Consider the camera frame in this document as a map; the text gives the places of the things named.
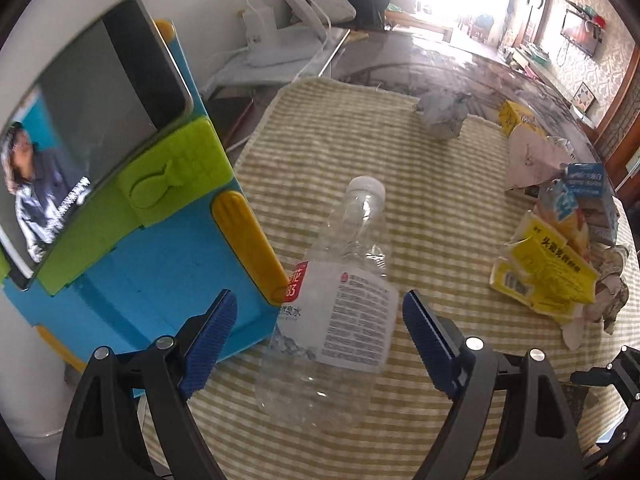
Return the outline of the clear plastic water bottle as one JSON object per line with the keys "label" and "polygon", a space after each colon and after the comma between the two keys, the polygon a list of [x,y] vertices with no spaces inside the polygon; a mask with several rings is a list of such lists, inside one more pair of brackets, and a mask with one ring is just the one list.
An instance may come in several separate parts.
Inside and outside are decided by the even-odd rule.
{"label": "clear plastic water bottle", "polygon": [[399,304],[385,199],[378,179],[353,178],[296,264],[255,384],[278,422],[335,431],[366,414]]}

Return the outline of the yellow snack wrapper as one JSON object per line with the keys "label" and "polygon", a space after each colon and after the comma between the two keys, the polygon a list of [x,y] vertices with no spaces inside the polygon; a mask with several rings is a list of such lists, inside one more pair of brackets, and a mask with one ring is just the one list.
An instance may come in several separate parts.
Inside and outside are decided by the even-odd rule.
{"label": "yellow snack wrapper", "polygon": [[596,301],[599,272],[568,240],[533,211],[523,214],[510,242],[500,249],[489,286],[559,324],[582,316]]}

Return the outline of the blue drink carton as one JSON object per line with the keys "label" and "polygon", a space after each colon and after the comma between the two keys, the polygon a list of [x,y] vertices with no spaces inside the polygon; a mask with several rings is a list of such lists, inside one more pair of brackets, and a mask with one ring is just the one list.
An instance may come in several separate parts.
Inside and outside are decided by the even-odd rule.
{"label": "blue drink carton", "polygon": [[598,243],[616,243],[618,212],[605,168],[598,162],[572,162],[563,169],[563,181],[576,197],[590,237]]}

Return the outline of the blue green phone stand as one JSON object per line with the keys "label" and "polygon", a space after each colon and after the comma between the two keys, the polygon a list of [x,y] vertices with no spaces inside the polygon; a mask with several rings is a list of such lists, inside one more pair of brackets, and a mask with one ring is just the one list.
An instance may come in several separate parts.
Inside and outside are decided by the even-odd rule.
{"label": "blue green phone stand", "polygon": [[171,24],[157,24],[191,113],[126,162],[73,218],[28,289],[1,288],[40,337],[83,368],[99,346],[146,347],[203,313],[224,289],[238,317],[223,356],[269,336],[282,266],[236,180]]}

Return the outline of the pink torn cardboard box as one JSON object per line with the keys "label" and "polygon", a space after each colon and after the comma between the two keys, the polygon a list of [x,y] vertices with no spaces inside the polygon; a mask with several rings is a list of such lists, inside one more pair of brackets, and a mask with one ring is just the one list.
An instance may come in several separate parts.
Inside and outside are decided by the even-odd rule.
{"label": "pink torn cardboard box", "polygon": [[508,136],[507,191],[522,190],[556,178],[561,166],[570,163],[565,148],[530,128],[518,125]]}

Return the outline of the small yellow box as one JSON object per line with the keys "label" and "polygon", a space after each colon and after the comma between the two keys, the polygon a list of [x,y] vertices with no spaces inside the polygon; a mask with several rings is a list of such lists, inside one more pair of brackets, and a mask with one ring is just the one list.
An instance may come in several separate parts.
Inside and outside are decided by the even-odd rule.
{"label": "small yellow box", "polygon": [[498,121],[507,136],[520,125],[524,125],[544,136],[544,129],[536,119],[533,112],[526,106],[510,100],[506,100],[498,111]]}

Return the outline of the crumpled grey paper ball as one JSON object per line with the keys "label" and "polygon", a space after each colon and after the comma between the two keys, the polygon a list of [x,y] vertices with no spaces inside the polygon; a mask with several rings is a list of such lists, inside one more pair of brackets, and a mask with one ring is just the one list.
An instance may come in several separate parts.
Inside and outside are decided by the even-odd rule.
{"label": "crumpled grey paper ball", "polygon": [[428,136],[436,140],[457,139],[465,118],[468,117],[469,93],[449,89],[430,89],[416,103]]}

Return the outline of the wall mounted television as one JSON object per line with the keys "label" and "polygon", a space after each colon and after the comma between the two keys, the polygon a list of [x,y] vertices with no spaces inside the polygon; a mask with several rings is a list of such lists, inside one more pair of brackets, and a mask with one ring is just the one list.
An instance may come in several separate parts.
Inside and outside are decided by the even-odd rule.
{"label": "wall mounted television", "polygon": [[593,21],[566,10],[561,26],[561,35],[573,46],[593,58],[602,42],[602,30]]}

